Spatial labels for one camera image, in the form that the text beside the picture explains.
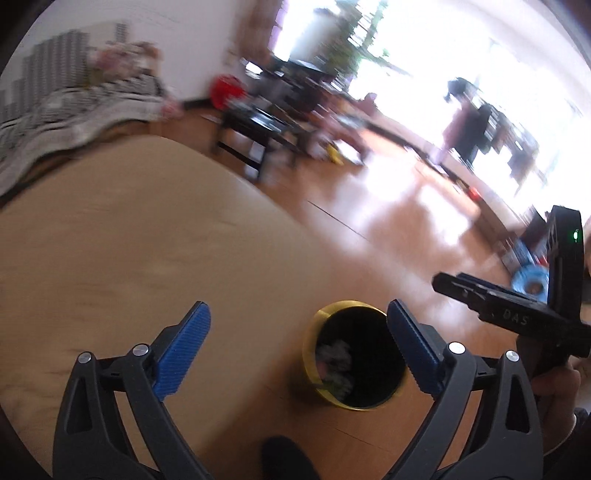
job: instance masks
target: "shoe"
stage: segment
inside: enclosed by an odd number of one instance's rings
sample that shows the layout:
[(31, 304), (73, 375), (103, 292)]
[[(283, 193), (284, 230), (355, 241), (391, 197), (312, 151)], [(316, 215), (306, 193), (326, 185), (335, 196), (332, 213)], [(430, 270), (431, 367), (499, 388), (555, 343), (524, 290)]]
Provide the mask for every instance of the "shoe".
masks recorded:
[(320, 480), (310, 459), (287, 437), (265, 440), (261, 461), (264, 480)]

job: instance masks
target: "blue gripper pad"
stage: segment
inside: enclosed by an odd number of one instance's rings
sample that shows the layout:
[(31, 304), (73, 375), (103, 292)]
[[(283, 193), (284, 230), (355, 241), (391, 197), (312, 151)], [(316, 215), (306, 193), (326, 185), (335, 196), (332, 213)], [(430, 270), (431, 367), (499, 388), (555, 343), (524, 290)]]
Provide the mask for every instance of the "blue gripper pad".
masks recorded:
[(445, 341), (435, 328), (418, 323), (399, 300), (390, 302), (387, 322), (418, 387), (437, 398), (444, 388), (440, 375)]
[(160, 401), (176, 393), (193, 359), (201, 348), (211, 324), (211, 313), (201, 303), (186, 319), (157, 364), (154, 394)]

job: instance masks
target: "red bag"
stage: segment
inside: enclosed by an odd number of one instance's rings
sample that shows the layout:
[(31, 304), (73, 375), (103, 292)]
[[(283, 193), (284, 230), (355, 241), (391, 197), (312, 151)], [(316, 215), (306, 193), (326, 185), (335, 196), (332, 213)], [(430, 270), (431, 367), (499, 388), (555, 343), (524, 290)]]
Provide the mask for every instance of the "red bag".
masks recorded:
[(242, 82), (233, 75), (220, 75), (212, 84), (212, 104), (218, 110), (224, 110), (228, 100), (232, 98), (242, 98), (246, 95), (246, 90)]

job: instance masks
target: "wooden floor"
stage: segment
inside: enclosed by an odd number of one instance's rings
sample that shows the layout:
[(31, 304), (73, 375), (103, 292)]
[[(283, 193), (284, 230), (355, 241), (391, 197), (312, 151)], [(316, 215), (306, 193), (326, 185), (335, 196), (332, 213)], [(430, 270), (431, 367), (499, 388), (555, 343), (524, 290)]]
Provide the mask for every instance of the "wooden floor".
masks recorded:
[[(209, 154), (217, 125), (202, 118), (203, 113), (192, 110), (163, 125), (160, 133)], [(304, 158), (292, 169), (278, 153), (256, 184), (324, 245), (332, 265), (325, 304), (354, 299), (384, 310), (399, 298), (419, 321), (474, 353), (499, 356), (513, 348), (512, 334), (481, 323), (464, 305), (431, 289), (430, 280), (439, 271), (465, 271), (507, 283), (501, 263), (472, 227), (476, 206), (413, 152), (374, 134), (365, 136), (375, 151), (366, 166), (339, 167)], [(230, 140), (248, 149), (245, 139), (235, 137)], [(244, 175), (244, 164), (227, 152), (214, 158)], [(285, 346), (284, 357), (255, 386), (242, 411), (198, 452), (217, 480), (260, 478), (259, 447), (274, 434), (294, 439), (324, 480), (378, 480), (423, 421), (432, 401), (410, 375), (400, 396), (369, 412), (344, 411), (292, 394), (290, 379), (301, 340), (294, 338)], [(475, 394), (444, 463), (459, 455), (477, 405)]]

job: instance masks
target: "white wall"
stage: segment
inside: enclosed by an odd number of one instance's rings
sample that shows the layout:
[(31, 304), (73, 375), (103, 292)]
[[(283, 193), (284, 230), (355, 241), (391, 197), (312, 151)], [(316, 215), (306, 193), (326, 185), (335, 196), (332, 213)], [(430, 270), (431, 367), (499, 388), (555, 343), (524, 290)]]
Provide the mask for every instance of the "white wall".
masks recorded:
[(316, 11), (312, 14), (310, 24), (302, 32), (294, 44), (290, 60), (303, 60), (313, 63), (326, 42), (337, 30), (337, 16), (332, 12)]
[(0, 85), (20, 75), (20, 61), (37, 43), (72, 28), (126, 20), (130, 39), (156, 44), (163, 52), (160, 75), (181, 99), (208, 96), (211, 79), (236, 70), (227, 65), (238, 19), (248, 0), (56, 0), (22, 39)]

